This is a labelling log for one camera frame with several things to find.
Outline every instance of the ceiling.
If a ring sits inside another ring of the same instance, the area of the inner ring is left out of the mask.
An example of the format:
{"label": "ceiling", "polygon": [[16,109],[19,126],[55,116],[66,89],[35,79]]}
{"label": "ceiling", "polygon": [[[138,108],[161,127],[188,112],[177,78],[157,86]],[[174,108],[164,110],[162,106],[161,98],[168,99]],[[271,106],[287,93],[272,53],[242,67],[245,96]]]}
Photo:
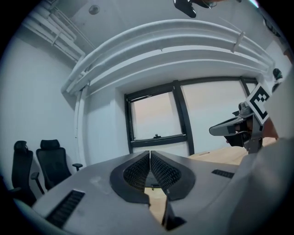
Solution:
{"label": "ceiling", "polygon": [[[92,5],[99,6],[96,15],[89,13]],[[98,47],[111,37],[138,25],[166,19],[191,19],[174,7],[173,0],[60,0],[57,7],[66,14],[86,37]],[[249,1],[219,2],[212,9],[194,5],[197,20],[217,23],[246,36],[266,49],[272,42],[263,18]],[[83,40],[77,42],[86,53],[92,51]]]}

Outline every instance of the ventilation grille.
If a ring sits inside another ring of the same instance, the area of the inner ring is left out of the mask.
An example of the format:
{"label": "ventilation grille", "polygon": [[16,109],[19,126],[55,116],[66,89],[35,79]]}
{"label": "ventilation grille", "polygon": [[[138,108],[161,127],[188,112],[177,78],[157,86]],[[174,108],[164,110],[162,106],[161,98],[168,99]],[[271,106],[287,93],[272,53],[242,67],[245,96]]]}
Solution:
{"label": "ventilation grille", "polygon": [[233,176],[235,174],[235,173],[232,173],[232,172],[222,171],[222,170],[218,170],[218,169],[215,169],[211,173],[217,174],[217,175],[220,175],[220,176],[223,176],[223,177],[227,177],[227,178],[230,178],[230,179],[233,178]]}
{"label": "ventilation grille", "polygon": [[165,194],[166,190],[181,178],[180,170],[164,162],[154,154],[151,155],[151,169]]}
{"label": "ventilation grille", "polygon": [[128,182],[129,185],[144,192],[149,171],[149,155],[146,155],[124,171],[124,180]]}
{"label": "ventilation grille", "polygon": [[58,204],[54,211],[51,212],[51,214],[47,217],[47,221],[59,228],[62,228],[84,195],[85,193],[83,192],[72,190],[62,200],[62,202]]}

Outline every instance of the wooden surface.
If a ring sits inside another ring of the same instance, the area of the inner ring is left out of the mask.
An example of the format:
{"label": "wooden surface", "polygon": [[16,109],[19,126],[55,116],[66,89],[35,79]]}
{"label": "wooden surface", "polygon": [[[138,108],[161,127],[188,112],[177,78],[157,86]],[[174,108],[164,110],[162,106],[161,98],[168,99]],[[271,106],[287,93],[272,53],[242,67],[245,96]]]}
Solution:
{"label": "wooden surface", "polygon": [[[274,138],[264,138],[263,146],[274,143],[276,140]],[[210,152],[198,153],[191,155],[189,158],[194,160],[200,160],[205,162],[218,162],[233,165],[240,165],[243,157],[247,155],[245,148],[241,147],[228,147],[223,149],[218,149]],[[149,195],[150,199],[150,211],[152,215],[161,223],[164,210],[166,195],[161,189],[145,188],[145,193]]]}

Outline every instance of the chair headrest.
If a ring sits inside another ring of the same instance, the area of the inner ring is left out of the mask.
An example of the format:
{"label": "chair headrest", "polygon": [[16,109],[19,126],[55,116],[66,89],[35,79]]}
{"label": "chair headrest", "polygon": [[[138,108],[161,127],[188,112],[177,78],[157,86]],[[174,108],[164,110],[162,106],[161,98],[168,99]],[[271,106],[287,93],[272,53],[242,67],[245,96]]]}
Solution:
{"label": "chair headrest", "polygon": [[58,140],[41,140],[41,149],[52,150],[60,148]]}
{"label": "chair headrest", "polygon": [[14,151],[17,153],[27,153],[28,147],[27,142],[23,140],[19,140],[14,144]]}

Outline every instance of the black office chair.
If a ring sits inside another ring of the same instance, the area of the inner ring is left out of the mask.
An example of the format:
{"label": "black office chair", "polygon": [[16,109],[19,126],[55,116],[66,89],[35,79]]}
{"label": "black office chair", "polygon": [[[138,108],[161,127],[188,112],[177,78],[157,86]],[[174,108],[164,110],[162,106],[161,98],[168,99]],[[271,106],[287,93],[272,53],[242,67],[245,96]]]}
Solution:
{"label": "black office chair", "polygon": [[[33,152],[28,150],[26,141],[17,141],[14,144],[14,155],[13,155],[13,166],[12,166],[12,185],[14,189],[9,190],[12,197],[17,198],[24,203],[32,206],[36,201],[36,197],[31,191],[28,178],[33,161]],[[34,172],[31,174],[31,179],[34,179],[41,191],[44,191],[38,180],[39,172]]]}
{"label": "black office chair", "polygon": [[[58,140],[42,140],[41,148],[36,151],[47,190],[71,176],[66,163],[66,152],[61,148]],[[82,164],[73,164],[77,171]]]}

